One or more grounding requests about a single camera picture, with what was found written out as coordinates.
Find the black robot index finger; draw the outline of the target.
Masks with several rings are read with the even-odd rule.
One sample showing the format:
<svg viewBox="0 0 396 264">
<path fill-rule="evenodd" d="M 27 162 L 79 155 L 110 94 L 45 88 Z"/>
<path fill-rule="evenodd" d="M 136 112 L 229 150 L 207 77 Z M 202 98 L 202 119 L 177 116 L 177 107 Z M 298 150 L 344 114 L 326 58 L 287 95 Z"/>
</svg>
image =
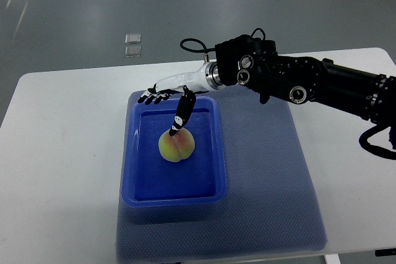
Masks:
<svg viewBox="0 0 396 264">
<path fill-rule="evenodd" d="M 158 98 L 153 102 L 154 104 L 159 104 L 161 101 L 166 101 L 171 96 L 178 94 L 178 92 L 170 90 L 170 91 L 160 91 L 157 94 L 158 94 Z"/>
</svg>

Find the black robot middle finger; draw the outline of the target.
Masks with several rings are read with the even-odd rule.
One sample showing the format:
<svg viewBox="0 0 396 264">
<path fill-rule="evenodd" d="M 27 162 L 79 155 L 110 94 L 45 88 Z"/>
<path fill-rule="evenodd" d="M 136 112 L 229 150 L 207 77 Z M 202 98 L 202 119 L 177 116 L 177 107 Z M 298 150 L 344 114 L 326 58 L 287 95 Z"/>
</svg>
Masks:
<svg viewBox="0 0 396 264">
<path fill-rule="evenodd" d="M 144 93 L 145 95 L 145 104 L 158 104 L 161 102 L 161 100 L 166 100 L 166 94 L 165 93 L 151 93 L 149 91 L 146 91 Z"/>
</svg>

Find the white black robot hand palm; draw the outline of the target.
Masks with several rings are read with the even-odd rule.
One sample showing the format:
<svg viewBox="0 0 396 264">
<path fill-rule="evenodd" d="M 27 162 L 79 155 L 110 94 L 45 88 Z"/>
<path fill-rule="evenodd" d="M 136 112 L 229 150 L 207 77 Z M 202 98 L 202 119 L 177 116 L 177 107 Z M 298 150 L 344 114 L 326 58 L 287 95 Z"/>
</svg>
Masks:
<svg viewBox="0 0 396 264">
<path fill-rule="evenodd" d="M 155 91 L 160 93 L 171 90 L 182 93 L 183 87 L 194 93 L 218 90 L 217 63 L 206 62 L 195 72 L 185 72 L 161 79 L 155 84 Z"/>
</svg>

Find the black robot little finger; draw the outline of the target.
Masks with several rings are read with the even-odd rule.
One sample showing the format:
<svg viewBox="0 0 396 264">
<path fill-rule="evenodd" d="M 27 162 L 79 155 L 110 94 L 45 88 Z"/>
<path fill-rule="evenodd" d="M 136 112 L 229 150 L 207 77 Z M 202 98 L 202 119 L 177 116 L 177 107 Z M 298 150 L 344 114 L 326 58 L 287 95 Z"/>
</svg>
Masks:
<svg viewBox="0 0 396 264">
<path fill-rule="evenodd" d="M 157 85 L 155 84 L 153 87 L 148 88 L 147 91 L 150 93 L 157 93 L 158 92 Z"/>
</svg>

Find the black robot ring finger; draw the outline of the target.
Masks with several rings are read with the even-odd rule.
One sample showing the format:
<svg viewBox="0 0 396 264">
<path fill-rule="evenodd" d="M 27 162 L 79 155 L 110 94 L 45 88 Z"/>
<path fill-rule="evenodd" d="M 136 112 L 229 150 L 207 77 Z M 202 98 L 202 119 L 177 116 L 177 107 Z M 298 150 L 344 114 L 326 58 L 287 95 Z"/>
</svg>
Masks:
<svg viewBox="0 0 396 264">
<path fill-rule="evenodd" d="M 143 92 L 140 98 L 137 100 L 138 103 L 152 103 L 158 98 L 157 93 L 150 93 L 147 90 Z"/>
</svg>

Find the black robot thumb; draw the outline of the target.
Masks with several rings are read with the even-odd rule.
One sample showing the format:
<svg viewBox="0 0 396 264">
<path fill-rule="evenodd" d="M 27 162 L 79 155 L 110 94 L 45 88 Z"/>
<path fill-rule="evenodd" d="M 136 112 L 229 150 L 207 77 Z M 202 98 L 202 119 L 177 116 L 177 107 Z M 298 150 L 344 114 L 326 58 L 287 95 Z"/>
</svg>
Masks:
<svg viewBox="0 0 396 264">
<path fill-rule="evenodd" d="M 188 122 L 196 103 L 196 95 L 193 91 L 183 86 L 183 94 L 176 108 L 173 125 L 169 131 L 171 137 L 175 136 Z"/>
</svg>

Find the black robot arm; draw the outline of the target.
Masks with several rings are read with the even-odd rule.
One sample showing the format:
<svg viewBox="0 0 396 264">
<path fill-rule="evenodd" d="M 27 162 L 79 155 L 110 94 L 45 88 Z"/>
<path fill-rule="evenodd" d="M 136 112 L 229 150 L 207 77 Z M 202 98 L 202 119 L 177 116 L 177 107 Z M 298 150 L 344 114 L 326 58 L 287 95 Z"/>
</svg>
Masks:
<svg viewBox="0 0 396 264">
<path fill-rule="evenodd" d="M 370 121 L 360 146 L 377 156 L 392 159 L 395 150 L 369 143 L 373 135 L 389 131 L 395 143 L 395 78 L 336 65 L 330 59 L 281 56 L 276 44 L 255 34 L 241 35 L 213 47 L 216 61 L 208 57 L 203 66 L 159 80 L 143 92 L 139 101 L 158 104 L 180 94 L 170 135 L 188 122 L 198 93 L 241 85 L 258 93 L 262 104 L 275 97 L 294 104 L 308 101 L 324 104 Z"/>
</svg>

